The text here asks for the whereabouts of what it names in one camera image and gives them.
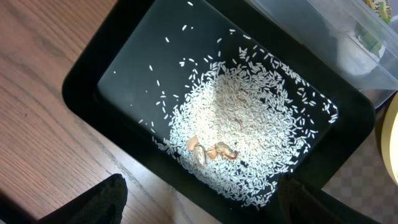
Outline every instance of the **clear plastic container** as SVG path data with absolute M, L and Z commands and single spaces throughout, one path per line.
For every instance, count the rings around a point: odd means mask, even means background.
M 387 25 L 362 0 L 249 2 L 356 88 L 398 90 L 396 17 Z M 360 26 L 382 44 L 374 54 L 359 43 Z

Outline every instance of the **wooden table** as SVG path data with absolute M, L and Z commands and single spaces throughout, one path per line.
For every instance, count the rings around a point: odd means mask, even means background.
M 65 75 L 115 2 L 0 1 L 0 195 L 38 219 L 120 173 L 123 223 L 218 223 L 62 100 Z

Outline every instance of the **pile of rice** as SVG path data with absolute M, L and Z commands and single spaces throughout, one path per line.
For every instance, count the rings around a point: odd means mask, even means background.
M 219 194 L 241 201 L 242 206 L 263 207 L 277 188 L 275 175 L 293 171 L 298 156 L 310 149 L 307 139 L 315 139 L 318 131 L 313 129 L 315 123 L 305 107 L 293 105 L 284 88 L 285 79 L 278 71 L 285 73 L 288 82 L 302 86 L 294 93 L 302 97 L 301 104 L 317 106 L 316 93 L 309 83 L 272 54 L 259 51 L 248 56 L 247 49 L 239 48 L 243 64 L 232 59 L 233 66 L 228 68 L 226 62 L 210 62 L 213 59 L 210 56 L 204 58 L 210 69 L 200 76 L 193 69 L 188 78 L 193 84 L 186 86 L 192 90 L 179 107 L 174 107 L 171 116 L 170 139 L 164 139 L 164 144 L 152 139 L 159 149 Z M 250 61 L 257 53 L 258 57 L 265 56 L 267 66 Z M 306 96 L 306 90 L 312 90 L 312 96 L 310 93 Z M 336 111 L 329 120 L 334 123 L 338 118 L 337 107 L 320 96 L 324 101 L 322 111 L 328 114 L 332 108 Z M 221 156 L 215 160 L 206 158 L 207 166 L 199 169 L 194 153 L 186 148 L 193 136 L 198 137 L 206 150 L 223 142 L 238 151 L 239 156 L 235 160 Z

